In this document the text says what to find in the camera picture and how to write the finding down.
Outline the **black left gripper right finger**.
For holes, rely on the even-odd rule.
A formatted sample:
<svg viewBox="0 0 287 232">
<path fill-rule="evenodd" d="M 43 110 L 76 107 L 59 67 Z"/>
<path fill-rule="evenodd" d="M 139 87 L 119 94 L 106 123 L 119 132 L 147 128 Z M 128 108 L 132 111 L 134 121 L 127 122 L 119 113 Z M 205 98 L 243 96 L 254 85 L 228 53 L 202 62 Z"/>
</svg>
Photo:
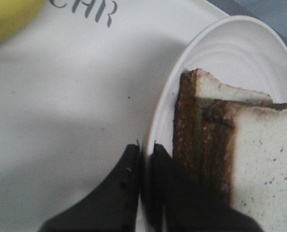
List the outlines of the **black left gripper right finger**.
<svg viewBox="0 0 287 232">
<path fill-rule="evenodd" d="M 239 213 L 192 182 L 161 144 L 147 157 L 142 199 L 152 232 L 260 232 Z"/>
</svg>

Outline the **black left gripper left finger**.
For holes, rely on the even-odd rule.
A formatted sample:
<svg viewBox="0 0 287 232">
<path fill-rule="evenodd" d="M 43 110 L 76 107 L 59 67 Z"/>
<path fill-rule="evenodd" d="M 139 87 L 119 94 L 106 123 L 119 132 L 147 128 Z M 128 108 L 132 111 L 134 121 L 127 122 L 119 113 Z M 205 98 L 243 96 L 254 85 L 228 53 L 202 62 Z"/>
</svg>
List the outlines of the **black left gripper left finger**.
<svg viewBox="0 0 287 232">
<path fill-rule="evenodd" d="M 138 198 L 140 147 L 127 145 L 108 176 L 81 201 L 46 221 L 42 232 L 133 232 Z"/>
</svg>

